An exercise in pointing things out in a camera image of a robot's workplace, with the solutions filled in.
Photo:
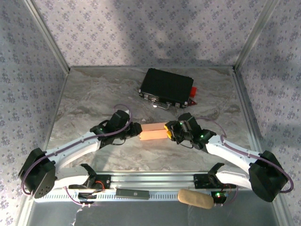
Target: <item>sponge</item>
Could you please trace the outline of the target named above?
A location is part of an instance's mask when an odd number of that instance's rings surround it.
[[[211,209],[214,206],[214,200],[212,196],[187,189],[181,189],[179,191],[178,200],[182,203],[204,209]]]

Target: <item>patterned wallpaper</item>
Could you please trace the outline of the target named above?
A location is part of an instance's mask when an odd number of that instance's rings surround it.
[[[234,65],[266,0],[35,0],[69,66]]]
[[[241,68],[262,144],[295,182],[286,195],[301,226],[301,2],[282,0]]]
[[[13,225],[17,174],[45,142],[64,73],[21,0],[0,0],[0,31],[0,225]]]

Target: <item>black case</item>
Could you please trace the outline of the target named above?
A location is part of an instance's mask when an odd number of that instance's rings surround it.
[[[188,105],[193,79],[187,76],[150,68],[139,95],[148,100],[185,108]]]

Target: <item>orange foam block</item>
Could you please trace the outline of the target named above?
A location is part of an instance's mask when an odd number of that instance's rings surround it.
[[[141,125],[142,132],[139,137],[140,140],[154,140],[167,138],[167,130],[164,128],[166,123],[152,123]]]

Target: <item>gray marble floor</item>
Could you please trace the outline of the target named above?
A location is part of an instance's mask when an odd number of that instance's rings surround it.
[[[226,130],[228,140],[250,148],[246,122],[227,69],[164,69],[187,75],[197,87],[198,105],[186,109],[154,108],[151,101],[139,97],[138,89],[147,68],[77,68],[71,69],[56,116],[48,149],[65,144],[89,131],[113,114],[118,103],[128,105],[139,123],[166,122],[190,112],[195,117],[216,120]],[[211,122],[199,120],[202,128],[222,132]],[[169,139],[140,141],[129,139],[122,146],[107,146],[71,163],[88,163],[95,170],[209,170],[223,159],[188,149]]]

